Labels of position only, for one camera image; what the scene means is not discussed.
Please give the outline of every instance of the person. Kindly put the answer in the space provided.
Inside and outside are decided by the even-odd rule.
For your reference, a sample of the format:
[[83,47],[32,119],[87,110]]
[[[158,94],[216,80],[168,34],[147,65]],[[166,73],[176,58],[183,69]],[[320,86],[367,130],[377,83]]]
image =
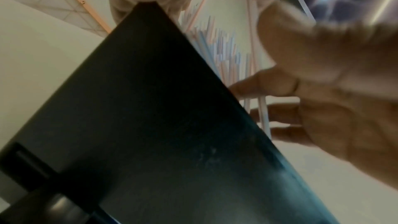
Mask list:
[[[116,22],[138,1],[178,15],[190,0],[110,0]],[[398,26],[323,24],[286,3],[257,0],[259,39],[276,66],[230,87],[238,98],[297,96],[272,104],[272,139],[317,146],[398,189]],[[258,112],[250,112],[258,119]]]

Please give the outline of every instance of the hand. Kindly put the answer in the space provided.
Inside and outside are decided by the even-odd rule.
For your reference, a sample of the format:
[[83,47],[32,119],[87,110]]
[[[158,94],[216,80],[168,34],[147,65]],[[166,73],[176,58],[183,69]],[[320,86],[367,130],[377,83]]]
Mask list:
[[[398,32],[393,26],[313,24],[275,3],[259,38],[272,69],[230,87],[238,99],[297,96],[269,105],[273,140],[318,146],[398,189]],[[257,110],[250,113],[258,119]]]

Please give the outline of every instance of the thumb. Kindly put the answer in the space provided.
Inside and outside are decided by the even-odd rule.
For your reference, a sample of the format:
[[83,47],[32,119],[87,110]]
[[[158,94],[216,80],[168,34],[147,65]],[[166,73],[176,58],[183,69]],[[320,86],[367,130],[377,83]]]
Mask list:
[[398,100],[396,25],[314,23],[275,2],[260,14],[257,32],[271,58],[293,76]]

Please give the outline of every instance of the black device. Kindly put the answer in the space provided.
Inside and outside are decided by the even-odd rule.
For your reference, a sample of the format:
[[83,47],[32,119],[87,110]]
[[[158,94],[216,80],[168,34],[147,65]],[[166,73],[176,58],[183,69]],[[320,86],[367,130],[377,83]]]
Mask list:
[[9,224],[337,223],[156,3],[51,96],[0,169]]

